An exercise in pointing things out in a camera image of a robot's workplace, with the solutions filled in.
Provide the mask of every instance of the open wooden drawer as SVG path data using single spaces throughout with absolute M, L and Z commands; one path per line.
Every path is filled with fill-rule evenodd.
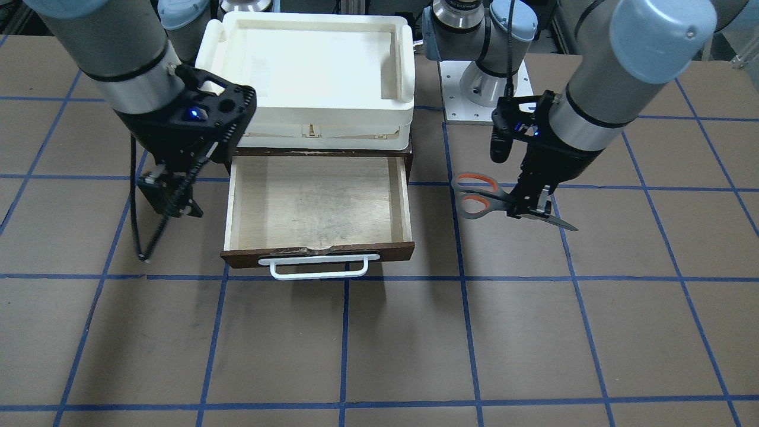
M 369 261 L 411 258 L 405 165 L 399 157 L 237 156 L 224 258 L 268 265 L 277 279 L 356 277 Z M 361 270 L 280 274 L 279 265 L 363 261 Z

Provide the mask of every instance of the white mounting plate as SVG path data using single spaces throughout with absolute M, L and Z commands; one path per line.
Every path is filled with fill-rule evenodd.
M 463 93 L 458 83 L 464 70 L 471 61 L 441 61 L 440 82 L 442 86 L 442 103 L 446 108 L 446 122 L 460 125 L 492 125 L 490 115 L 493 107 L 483 107 L 471 102 Z M 515 96 L 532 95 L 532 84 L 527 74 L 527 66 L 522 61 L 514 85 L 517 87 Z M 535 111 L 535 103 L 524 104 L 520 107 L 524 112 Z

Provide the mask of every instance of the white plastic container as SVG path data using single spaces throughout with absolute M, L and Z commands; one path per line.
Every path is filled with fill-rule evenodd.
M 403 150 L 412 43 L 400 17 L 230 12 L 208 23 L 196 66 L 256 89 L 240 147 Z

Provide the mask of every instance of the tiled floor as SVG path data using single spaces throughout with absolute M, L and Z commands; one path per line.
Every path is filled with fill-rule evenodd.
M 416 252 L 283 283 L 218 256 L 202 220 L 131 253 L 124 126 L 54 39 L 0 41 L 0 425 L 757 426 L 759 95 L 694 63 L 579 179 L 561 232 L 454 215 L 490 129 L 443 124 L 417 57 Z M 580 59 L 530 55 L 536 92 Z M 155 215 L 138 202 L 144 229 Z

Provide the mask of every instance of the drawer handle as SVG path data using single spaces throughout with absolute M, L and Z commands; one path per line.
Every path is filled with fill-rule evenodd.
M 359 255 L 324 255 L 319 257 L 297 258 L 266 258 L 258 261 L 258 264 L 268 265 L 269 272 L 277 280 L 310 280 L 310 279 L 345 279 L 346 277 L 361 277 L 369 270 L 369 261 L 380 259 L 378 254 Z M 301 264 L 328 264 L 335 262 L 363 261 L 364 266 L 356 271 L 327 271 L 322 273 L 277 273 L 278 265 L 301 265 Z

